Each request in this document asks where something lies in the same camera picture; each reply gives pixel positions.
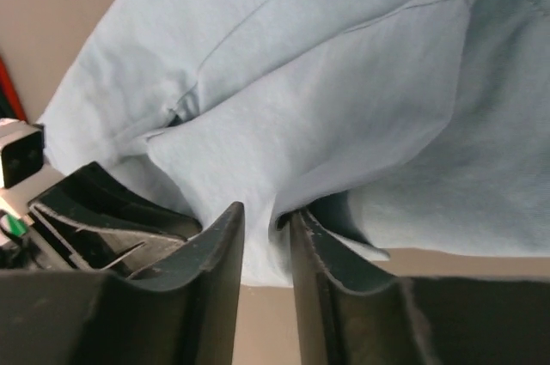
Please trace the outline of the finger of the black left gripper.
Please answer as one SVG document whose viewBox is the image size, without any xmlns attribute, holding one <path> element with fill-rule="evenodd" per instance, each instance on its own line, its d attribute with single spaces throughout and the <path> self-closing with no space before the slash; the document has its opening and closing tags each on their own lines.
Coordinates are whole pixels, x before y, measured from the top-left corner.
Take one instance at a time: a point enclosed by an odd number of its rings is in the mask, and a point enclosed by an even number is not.
<svg viewBox="0 0 550 365">
<path fill-rule="evenodd" d="M 96 161 L 78 168 L 55 186 L 95 213 L 138 224 L 143 230 L 175 236 L 194 236 L 202 231 L 194 218 L 140 197 Z"/>
<path fill-rule="evenodd" d="M 29 210 L 34 221 L 29 235 L 51 265 L 62 270 L 111 271 L 138 279 L 186 243 L 181 237 L 98 215 L 80 204 L 34 201 Z"/>
</svg>

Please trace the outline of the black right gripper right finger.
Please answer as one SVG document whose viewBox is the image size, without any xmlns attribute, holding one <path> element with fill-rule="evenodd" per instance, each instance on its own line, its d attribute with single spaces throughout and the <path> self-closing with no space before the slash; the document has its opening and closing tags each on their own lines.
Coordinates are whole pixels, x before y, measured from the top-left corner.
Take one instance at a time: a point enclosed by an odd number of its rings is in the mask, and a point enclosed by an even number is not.
<svg viewBox="0 0 550 365">
<path fill-rule="evenodd" d="M 306 210 L 290 222 L 305 364 L 546 364 L 549 282 L 398 277 L 331 236 Z"/>
</svg>

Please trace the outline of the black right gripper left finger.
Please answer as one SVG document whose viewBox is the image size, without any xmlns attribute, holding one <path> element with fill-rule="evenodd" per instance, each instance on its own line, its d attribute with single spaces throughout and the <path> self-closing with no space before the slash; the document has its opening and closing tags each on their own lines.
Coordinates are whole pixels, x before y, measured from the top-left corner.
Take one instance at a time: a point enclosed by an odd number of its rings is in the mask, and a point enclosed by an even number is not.
<svg viewBox="0 0 550 365">
<path fill-rule="evenodd" d="M 243 205 L 232 203 L 142 280 L 3 271 L 2 363 L 231 363 L 244 220 Z"/>
</svg>

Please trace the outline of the light blue t-shirt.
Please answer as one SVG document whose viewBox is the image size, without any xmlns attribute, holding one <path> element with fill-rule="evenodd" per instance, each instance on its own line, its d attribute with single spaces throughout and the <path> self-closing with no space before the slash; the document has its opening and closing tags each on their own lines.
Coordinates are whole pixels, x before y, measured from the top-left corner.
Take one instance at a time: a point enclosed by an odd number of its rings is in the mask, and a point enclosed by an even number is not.
<svg viewBox="0 0 550 365">
<path fill-rule="evenodd" d="M 115 0 L 41 116 L 211 224 L 246 211 L 242 280 L 290 285 L 308 206 L 352 249 L 549 254 L 549 0 Z"/>
</svg>

